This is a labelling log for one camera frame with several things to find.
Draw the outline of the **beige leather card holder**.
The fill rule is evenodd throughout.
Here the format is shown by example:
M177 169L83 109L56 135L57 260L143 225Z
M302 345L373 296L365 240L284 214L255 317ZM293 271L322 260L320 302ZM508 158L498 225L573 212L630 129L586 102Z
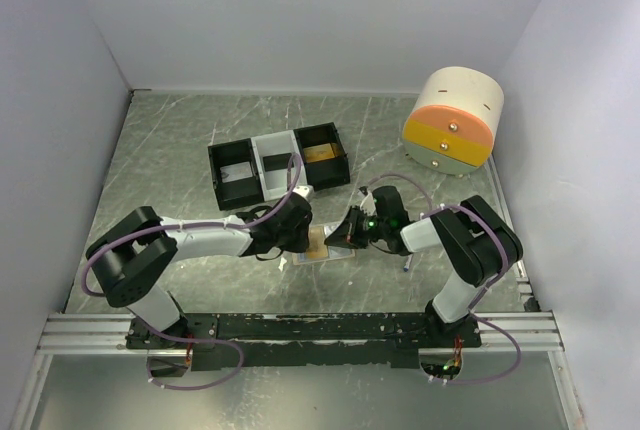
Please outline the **beige leather card holder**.
M303 253L289 254L286 260L293 266L301 266L354 257L356 251L353 249L328 246L324 243L325 238L337 227L336 222L311 226L308 232L309 248Z

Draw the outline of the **gold VIP card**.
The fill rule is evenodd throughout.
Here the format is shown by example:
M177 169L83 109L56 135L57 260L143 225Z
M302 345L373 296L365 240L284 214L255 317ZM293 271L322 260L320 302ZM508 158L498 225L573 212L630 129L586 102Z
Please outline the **gold VIP card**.
M309 229L309 246L302 254L305 260L320 260L329 257L329 249L324 243L325 232L322 226Z

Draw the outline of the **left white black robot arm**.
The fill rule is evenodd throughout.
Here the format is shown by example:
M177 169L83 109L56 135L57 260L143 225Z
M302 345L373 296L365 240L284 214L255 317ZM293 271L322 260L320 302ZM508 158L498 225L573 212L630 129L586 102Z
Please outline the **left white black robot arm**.
M149 324L162 348L181 345L189 334L187 319L158 280L182 260L210 257L263 257L276 249L303 253L309 247L312 208L294 192L274 207L217 220L179 221L142 206L99 237L86 251L84 275L93 273L99 292L82 283L85 293L104 297L113 308L126 308Z

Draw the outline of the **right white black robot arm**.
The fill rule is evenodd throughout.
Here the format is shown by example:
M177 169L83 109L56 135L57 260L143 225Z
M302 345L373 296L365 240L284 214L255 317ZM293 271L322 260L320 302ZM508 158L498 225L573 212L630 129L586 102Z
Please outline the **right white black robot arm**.
M410 256L442 247L452 273L427 304L426 340L443 348L455 340L459 325L507 270L523 257L515 232L479 195L412 220L398 190L382 186L365 193L329 234L327 246L365 249L383 241L394 255Z

